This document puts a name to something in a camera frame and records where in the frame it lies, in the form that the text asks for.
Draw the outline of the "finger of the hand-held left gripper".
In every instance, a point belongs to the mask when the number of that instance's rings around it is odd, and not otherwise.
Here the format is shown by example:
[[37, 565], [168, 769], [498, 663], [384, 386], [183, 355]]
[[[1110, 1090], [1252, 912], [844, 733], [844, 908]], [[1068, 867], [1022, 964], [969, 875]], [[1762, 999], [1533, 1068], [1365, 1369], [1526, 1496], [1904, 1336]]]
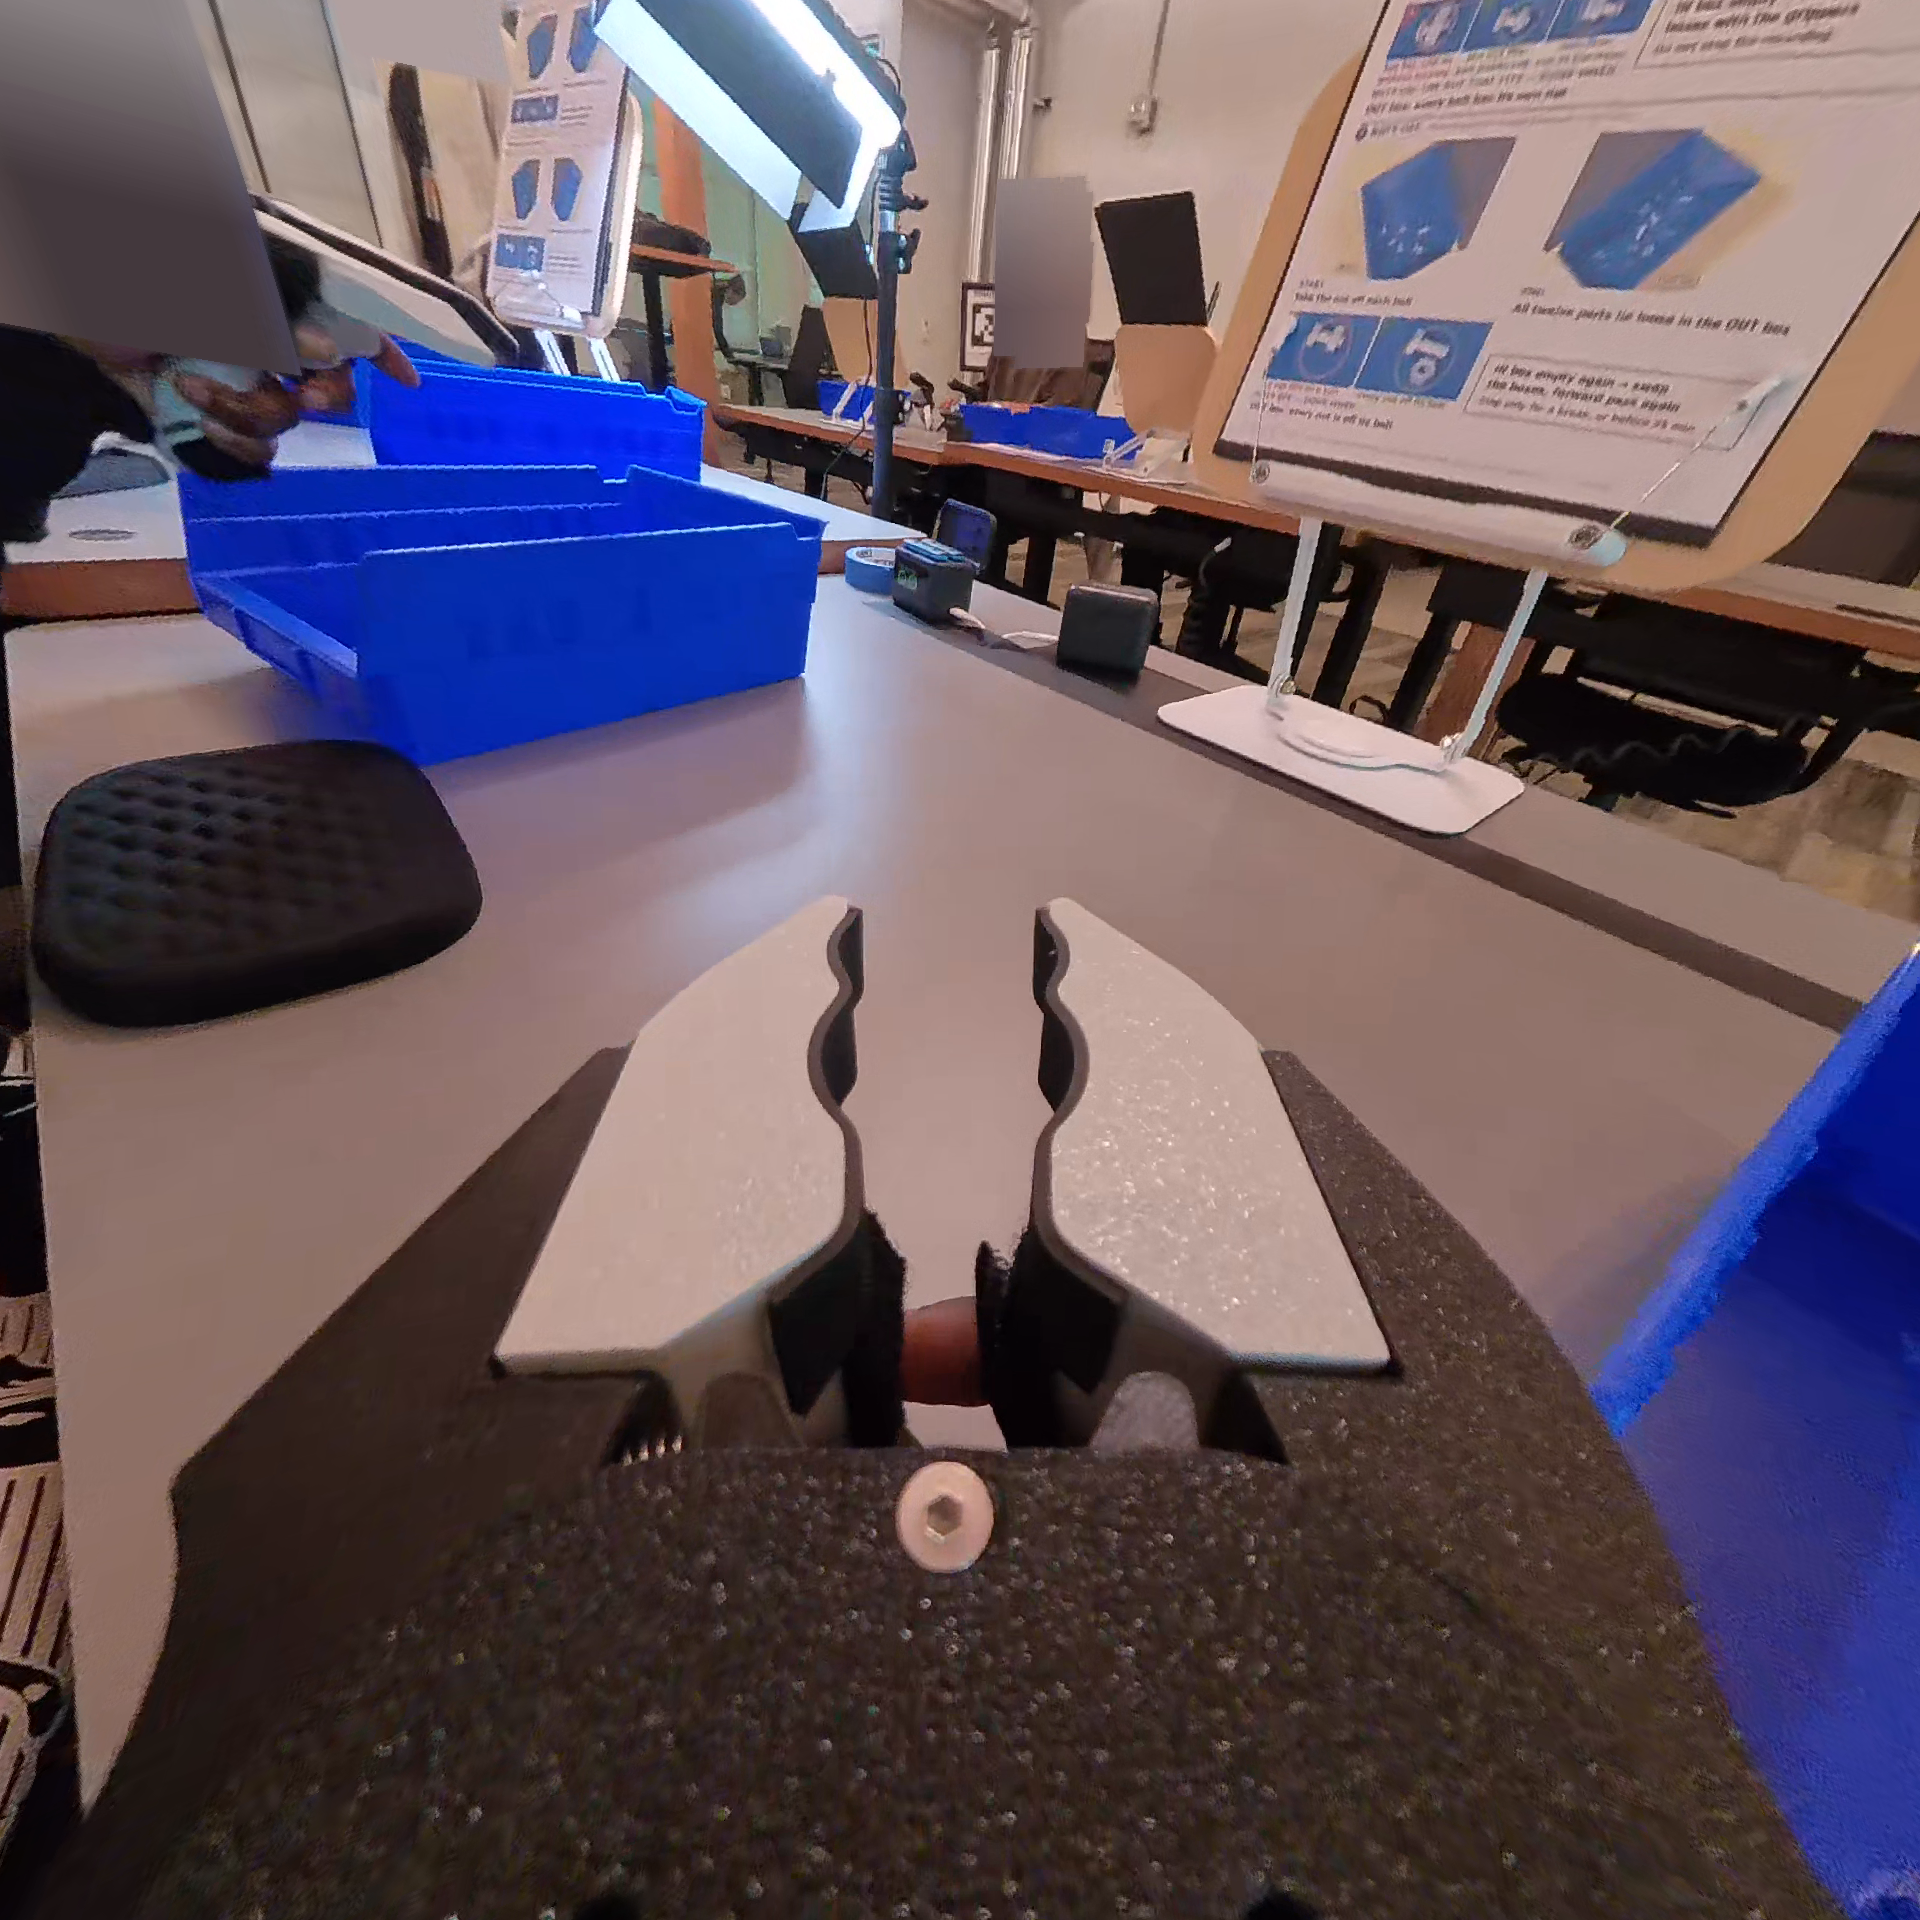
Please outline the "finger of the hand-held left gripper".
[[348, 224], [325, 224], [294, 206], [257, 206], [257, 234], [276, 273], [301, 378], [417, 343], [468, 369], [516, 369], [516, 329], [498, 306]]

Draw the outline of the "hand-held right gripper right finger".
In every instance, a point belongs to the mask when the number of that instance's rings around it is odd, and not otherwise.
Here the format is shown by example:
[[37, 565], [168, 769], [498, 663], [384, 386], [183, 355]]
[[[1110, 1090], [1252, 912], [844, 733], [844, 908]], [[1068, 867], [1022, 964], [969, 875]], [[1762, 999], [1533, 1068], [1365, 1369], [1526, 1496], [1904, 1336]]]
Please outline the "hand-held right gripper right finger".
[[1282, 1447], [1261, 1380], [1395, 1354], [1252, 1030], [1079, 901], [1034, 908], [1046, 1141], [979, 1259], [1004, 1447]]

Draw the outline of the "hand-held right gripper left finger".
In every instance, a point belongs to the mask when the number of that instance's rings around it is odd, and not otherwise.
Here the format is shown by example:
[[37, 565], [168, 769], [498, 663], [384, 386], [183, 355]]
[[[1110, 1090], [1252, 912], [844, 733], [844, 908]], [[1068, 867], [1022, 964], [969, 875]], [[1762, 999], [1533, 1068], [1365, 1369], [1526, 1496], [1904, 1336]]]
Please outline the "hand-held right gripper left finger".
[[630, 1387], [605, 1447], [903, 1447], [856, 1008], [862, 908], [808, 901], [634, 1030], [498, 1371]]

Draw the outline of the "person's left forearm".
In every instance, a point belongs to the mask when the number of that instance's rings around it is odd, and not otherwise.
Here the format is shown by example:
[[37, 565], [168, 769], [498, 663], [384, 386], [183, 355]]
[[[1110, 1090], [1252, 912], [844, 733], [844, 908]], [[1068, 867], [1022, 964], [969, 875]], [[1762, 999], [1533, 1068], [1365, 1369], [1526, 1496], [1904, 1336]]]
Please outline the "person's left forearm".
[[149, 441], [142, 404], [75, 343], [0, 329], [0, 543], [44, 543], [50, 496], [92, 468], [92, 441]]

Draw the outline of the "person's left hand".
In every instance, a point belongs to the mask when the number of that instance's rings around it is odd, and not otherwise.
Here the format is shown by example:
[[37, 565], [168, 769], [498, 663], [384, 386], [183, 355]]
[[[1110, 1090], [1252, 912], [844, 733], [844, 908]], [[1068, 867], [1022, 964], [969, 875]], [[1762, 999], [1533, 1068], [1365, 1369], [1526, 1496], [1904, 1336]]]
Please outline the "person's left hand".
[[301, 428], [301, 416], [351, 404], [357, 369], [417, 388], [417, 369], [396, 355], [396, 336], [384, 336], [369, 325], [301, 325], [294, 355], [301, 355], [294, 378], [215, 369], [215, 364], [161, 364], [161, 399], [149, 399], [161, 432], [204, 476], [215, 476], [215, 468], [268, 476], [268, 460]]

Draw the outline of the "roll-up banner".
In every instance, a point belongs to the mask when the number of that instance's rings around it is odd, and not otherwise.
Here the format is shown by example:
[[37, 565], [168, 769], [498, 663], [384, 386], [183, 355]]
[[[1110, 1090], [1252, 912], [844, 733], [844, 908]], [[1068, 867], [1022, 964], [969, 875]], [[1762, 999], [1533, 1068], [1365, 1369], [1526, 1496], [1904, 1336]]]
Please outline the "roll-up banner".
[[634, 108], [597, 13], [605, 0], [504, 9], [486, 306], [572, 336], [615, 329], [634, 216]]

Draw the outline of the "studio light on stand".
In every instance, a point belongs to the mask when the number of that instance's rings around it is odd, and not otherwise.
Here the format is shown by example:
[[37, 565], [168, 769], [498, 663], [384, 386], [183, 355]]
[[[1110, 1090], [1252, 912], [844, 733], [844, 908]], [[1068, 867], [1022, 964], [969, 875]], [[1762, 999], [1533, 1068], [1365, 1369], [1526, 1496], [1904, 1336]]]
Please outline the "studio light on stand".
[[874, 216], [870, 513], [903, 501], [903, 279], [924, 210], [903, 75], [819, 0], [605, 0], [597, 44], [795, 234]]

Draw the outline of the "white sign stand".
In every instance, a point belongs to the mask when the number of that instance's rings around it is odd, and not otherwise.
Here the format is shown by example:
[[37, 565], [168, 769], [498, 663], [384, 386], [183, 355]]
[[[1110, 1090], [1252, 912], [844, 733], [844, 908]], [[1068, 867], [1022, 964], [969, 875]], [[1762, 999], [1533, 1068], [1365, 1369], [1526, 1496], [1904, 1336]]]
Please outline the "white sign stand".
[[1436, 839], [1459, 839], [1488, 821], [1501, 821], [1526, 778], [1510, 769], [1488, 769], [1475, 745], [1533, 653], [1533, 619], [1544, 600], [1544, 580], [1560, 565], [1574, 574], [1611, 574], [1629, 554], [1629, 523], [1622, 515], [1554, 515], [1554, 513], [1496, 513], [1496, 523], [1539, 565], [1526, 574], [1518, 619], [1501, 631], [1501, 653], [1469, 698], [1469, 718], [1456, 718], [1437, 745], [1420, 745], [1405, 729], [1357, 718], [1342, 702], [1314, 702], [1299, 689], [1299, 653], [1304, 653], [1304, 589], [1314, 565], [1327, 547], [1327, 501], [1299, 501], [1299, 565], [1288, 565], [1288, 595], [1282, 595], [1282, 653], [1266, 667], [1266, 686], [1241, 686], [1241, 689], [1200, 689], [1200, 698], [1168, 698], [1156, 718], [1200, 749], [1222, 749], [1252, 776], [1282, 776], [1327, 806], [1349, 806], [1382, 825], [1410, 825]]

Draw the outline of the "black round cushion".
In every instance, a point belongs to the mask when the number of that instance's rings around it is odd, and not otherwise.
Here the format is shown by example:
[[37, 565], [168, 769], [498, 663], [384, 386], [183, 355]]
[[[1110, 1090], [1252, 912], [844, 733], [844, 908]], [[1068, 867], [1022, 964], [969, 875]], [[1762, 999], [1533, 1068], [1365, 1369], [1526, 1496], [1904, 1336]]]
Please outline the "black round cushion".
[[192, 1030], [406, 974], [479, 901], [436, 778], [384, 745], [138, 760], [50, 806], [30, 965], [75, 1024]]

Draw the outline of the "grey tool case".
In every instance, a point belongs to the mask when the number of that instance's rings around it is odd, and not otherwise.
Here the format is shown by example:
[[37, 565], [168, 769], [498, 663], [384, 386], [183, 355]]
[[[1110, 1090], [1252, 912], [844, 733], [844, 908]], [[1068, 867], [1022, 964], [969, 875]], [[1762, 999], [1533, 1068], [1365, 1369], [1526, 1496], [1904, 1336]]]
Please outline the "grey tool case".
[[1059, 667], [1139, 686], [1164, 644], [1164, 595], [1146, 589], [1070, 589], [1059, 605]]

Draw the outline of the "black monitor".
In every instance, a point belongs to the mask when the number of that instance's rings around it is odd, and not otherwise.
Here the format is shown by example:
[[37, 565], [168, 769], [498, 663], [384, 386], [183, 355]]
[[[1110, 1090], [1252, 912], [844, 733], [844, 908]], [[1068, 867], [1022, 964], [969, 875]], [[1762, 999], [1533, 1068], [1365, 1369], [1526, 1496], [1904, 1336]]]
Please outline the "black monitor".
[[1094, 206], [1114, 325], [1210, 325], [1200, 206], [1122, 199]]

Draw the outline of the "long wooden desk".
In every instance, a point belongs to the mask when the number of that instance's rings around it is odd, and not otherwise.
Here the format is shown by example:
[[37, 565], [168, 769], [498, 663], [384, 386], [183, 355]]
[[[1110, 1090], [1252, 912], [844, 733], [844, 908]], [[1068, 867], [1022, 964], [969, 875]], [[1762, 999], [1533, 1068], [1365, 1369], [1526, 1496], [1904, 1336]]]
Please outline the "long wooden desk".
[[[1050, 565], [1068, 543], [1110, 543], [1122, 589], [1184, 589], [1184, 631], [1168, 653], [1252, 678], [1241, 653], [1241, 619], [1274, 619], [1299, 565], [1299, 523], [1216, 501], [1200, 486], [1130, 481], [1070, 460], [995, 454], [995, 441], [914, 441], [903, 428], [903, 523], [933, 523], [947, 501], [990, 513], [995, 543], [979, 580], [1004, 589], [1004, 547], [1025, 547], [1025, 600], [1050, 600]], [[1667, 600], [1694, 619], [1741, 619], [1794, 635], [1865, 644], [1881, 667], [1912, 667], [1912, 635], [1888, 619], [1841, 619], [1841, 605], [1768, 605], [1755, 595], [1694, 595]]]

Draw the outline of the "instruction sign board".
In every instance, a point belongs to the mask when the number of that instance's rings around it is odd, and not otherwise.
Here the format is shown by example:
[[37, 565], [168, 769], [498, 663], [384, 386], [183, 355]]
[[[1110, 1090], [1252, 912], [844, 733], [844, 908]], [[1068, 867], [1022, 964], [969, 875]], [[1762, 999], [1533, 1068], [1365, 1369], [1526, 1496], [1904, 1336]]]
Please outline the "instruction sign board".
[[1912, 386], [1920, 9], [1374, 9], [1194, 417], [1222, 496], [1591, 589], [1768, 565]]

